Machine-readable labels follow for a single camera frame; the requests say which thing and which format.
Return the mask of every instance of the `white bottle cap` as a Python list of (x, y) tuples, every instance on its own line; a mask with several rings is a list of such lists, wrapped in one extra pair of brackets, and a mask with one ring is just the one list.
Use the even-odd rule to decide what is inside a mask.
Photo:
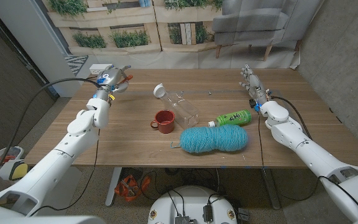
[(160, 83), (154, 88), (154, 96), (157, 98), (161, 98), (164, 94), (165, 94), (165, 88), (162, 85), (162, 83)]
[(210, 128), (215, 127), (215, 121), (208, 122), (208, 127)]

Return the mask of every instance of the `yarn skein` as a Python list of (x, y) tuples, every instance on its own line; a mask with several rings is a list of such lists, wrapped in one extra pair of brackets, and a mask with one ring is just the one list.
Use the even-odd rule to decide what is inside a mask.
[(180, 134), (180, 143), (175, 147), (195, 153), (214, 149), (232, 152), (244, 148), (247, 140), (247, 132), (242, 127), (227, 124), (218, 128), (188, 128)]

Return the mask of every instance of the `table leg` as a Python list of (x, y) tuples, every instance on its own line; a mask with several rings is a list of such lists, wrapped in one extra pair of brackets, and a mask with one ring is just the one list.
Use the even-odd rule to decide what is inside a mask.
[(278, 193), (277, 193), (276, 186), (274, 184), (272, 171), (270, 169), (263, 168), (260, 170), (260, 173), (262, 174), (262, 178), (265, 182), (266, 190), (267, 190), (268, 197), (270, 199), (270, 204), (272, 205), (272, 208), (274, 210), (281, 209), (280, 199), (278, 198)]
[(122, 167), (115, 167), (114, 171), (112, 172), (109, 191), (106, 197), (106, 206), (112, 205), (112, 200), (114, 198), (114, 189), (116, 188), (119, 182), (119, 176), (121, 175)]

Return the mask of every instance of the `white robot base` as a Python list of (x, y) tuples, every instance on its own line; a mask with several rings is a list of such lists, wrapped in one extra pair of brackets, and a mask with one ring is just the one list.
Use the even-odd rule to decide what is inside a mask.
[[(182, 186), (175, 188), (185, 202), (183, 208), (182, 198), (173, 190), (162, 195), (152, 205), (148, 224), (186, 224), (186, 223), (224, 223), (237, 224), (236, 214), (232, 205), (215, 191), (200, 186)], [(205, 211), (208, 198), (212, 204), (211, 213)]]

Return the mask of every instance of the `mug handle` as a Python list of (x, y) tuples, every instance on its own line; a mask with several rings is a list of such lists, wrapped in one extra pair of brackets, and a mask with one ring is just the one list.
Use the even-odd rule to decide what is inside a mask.
[(156, 121), (152, 121), (152, 122), (150, 123), (150, 126), (151, 126), (152, 128), (154, 128), (154, 129), (157, 129), (157, 128), (158, 128), (158, 123), (157, 123)]

